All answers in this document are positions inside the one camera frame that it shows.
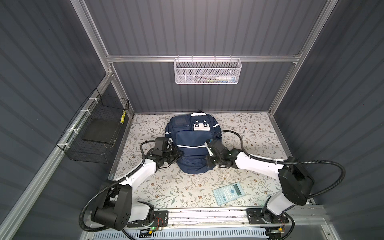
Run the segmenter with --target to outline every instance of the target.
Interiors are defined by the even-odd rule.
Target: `corrugated wall panel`
[[[324,3],[86,0],[110,55],[293,55]]]
[[[317,197],[342,239],[381,238],[384,169],[384,2],[340,0],[275,118],[292,154],[347,170]],[[309,166],[320,190],[339,175]]]
[[[69,1],[0,1],[0,36],[2,222],[105,71]],[[63,160],[54,174],[60,177],[48,183],[50,188],[26,221],[35,218],[24,223],[20,232],[28,239],[34,235],[42,236],[35,239],[58,239],[43,233],[70,225],[61,239],[74,239],[80,232],[76,218],[83,202],[71,203],[78,207],[76,214],[62,211],[73,207],[69,201],[62,203],[74,196],[85,201],[108,175],[108,167]],[[41,199],[55,207],[48,210],[46,203],[39,205]],[[69,224],[70,215],[74,223]],[[40,228],[26,230],[31,224]]]
[[[238,84],[175,83],[172,63],[115,63],[136,112],[268,110],[291,63],[243,63]]]

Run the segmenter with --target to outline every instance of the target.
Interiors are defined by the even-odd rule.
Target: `cable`
[[[291,232],[293,231],[293,228],[295,227],[295,220],[294,220],[294,219],[293,219],[287,212],[283,212],[283,213],[285,213],[285,215],[287,215],[288,218],[291,219],[291,221],[292,221],[292,226],[291,226],[291,228],[289,229],[288,233],[287,233],[286,235],[284,235],[282,238],[280,238],[279,240],[284,240],[284,239],[286,239],[286,238],[291,234]]]
[[[123,228],[121,231],[122,231],[122,233],[124,233],[124,235],[125,235],[127,238],[129,238],[130,240],[136,240],[136,239],[134,239],[133,237],[131,237],[131,236],[124,230],[124,228]]]
[[[144,151],[143,151],[143,148],[142,146],[146,143],[149,143],[149,142],[155,142],[154,140],[150,140],[150,141],[145,141],[145,142],[142,142],[140,144],[140,151],[141,151],[141,154],[142,154],[142,161],[141,161],[141,164],[137,166],[137,168],[135,168],[132,172],[130,172],[127,176],[125,177],[122,177],[121,179],[117,180],[117,181],[114,181],[113,183],[111,183],[110,185],[102,188],[100,191],[98,191],[84,206],[83,208],[81,209],[80,211],[80,214],[79,214],[79,226],[81,229],[83,229],[84,231],[87,231],[87,232],[98,232],[98,231],[103,231],[103,230],[106,230],[108,229],[109,227],[107,226],[103,226],[103,227],[88,227],[87,225],[85,225],[84,223],[84,215],[85,215],[85,211],[87,210],[88,206],[91,204],[91,202],[97,198],[98,195],[102,194],[103,192],[107,191],[108,189],[112,188],[112,187],[115,187],[117,186],[119,183],[123,182],[124,180],[126,180],[127,178],[129,178],[130,176],[132,176],[135,172],[137,172],[141,166],[143,166],[144,164],[144,161],[145,161],[145,154],[144,154]]]
[[[245,148],[244,148],[244,145],[243,145],[243,139],[242,137],[240,136],[240,134],[238,134],[237,132],[234,132],[234,131],[231,131],[231,130],[223,130],[223,131],[220,131],[216,134],[216,136],[222,132],[230,132],[230,133],[233,133],[235,135],[237,135],[239,138],[240,138],[240,146],[241,146],[241,149],[243,150],[243,152],[249,156],[250,158],[253,158],[253,159],[256,159],[256,160],[259,160],[259,161],[262,161],[262,162],[268,162],[268,163],[273,163],[273,164],[282,164],[282,165],[298,165],[298,164],[330,164],[330,165],[334,165],[338,168],[340,168],[341,170],[341,174],[339,176],[339,178],[334,182],[332,183],[329,187],[326,187],[325,189],[317,192],[317,193],[314,193],[314,194],[310,194],[308,196],[307,199],[310,199],[312,197],[317,197],[323,193],[326,193],[328,192],[329,190],[333,189],[334,187],[336,187],[337,185],[339,185],[343,179],[345,178],[345,168],[337,163],[337,162],[333,162],[333,161],[306,161],[306,162],[283,162],[283,161],[274,161],[274,160],[268,160],[268,159],[263,159],[263,158],[260,158],[260,157],[255,157],[254,155],[251,155],[249,154]]]

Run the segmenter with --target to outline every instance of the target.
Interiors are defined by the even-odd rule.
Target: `light blue calculator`
[[[233,201],[245,195],[239,183],[230,184],[213,190],[217,205]]]

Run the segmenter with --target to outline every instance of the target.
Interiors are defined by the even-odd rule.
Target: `floral tablecloth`
[[[165,126],[173,116],[135,115],[115,178],[122,176],[141,161],[140,143],[164,136]],[[249,153],[286,158],[267,113],[223,113],[212,116],[216,118],[222,130],[241,134]],[[223,133],[222,141],[229,149],[240,148],[240,141],[234,134]],[[144,151],[147,152],[151,147],[153,145],[146,144]],[[202,174],[187,174],[174,163],[145,180],[134,191],[133,200],[151,203],[156,208],[217,207],[212,190],[235,182],[240,183],[246,195],[223,206],[260,206],[269,195],[280,189],[278,181],[263,174],[217,167]]]

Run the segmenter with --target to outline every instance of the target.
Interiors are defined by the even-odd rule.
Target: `navy blue backpack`
[[[166,126],[166,137],[182,153],[177,164],[183,172],[196,174],[213,169],[207,166],[205,156],[208,150],[204,143],[208,139],[215,139],[220,131],[216,119],[206,113],[179,115],[170,119]]]

